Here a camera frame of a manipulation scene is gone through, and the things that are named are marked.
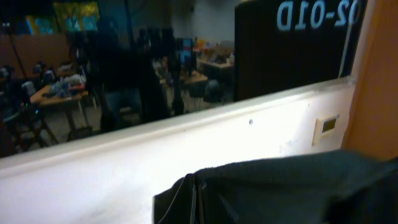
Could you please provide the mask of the black garment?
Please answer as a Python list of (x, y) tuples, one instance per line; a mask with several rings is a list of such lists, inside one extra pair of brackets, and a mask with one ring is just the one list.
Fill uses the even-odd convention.
[(396, 223), (397, 160), (336, 150), (202, 169), (152, 210), (154, 223)]

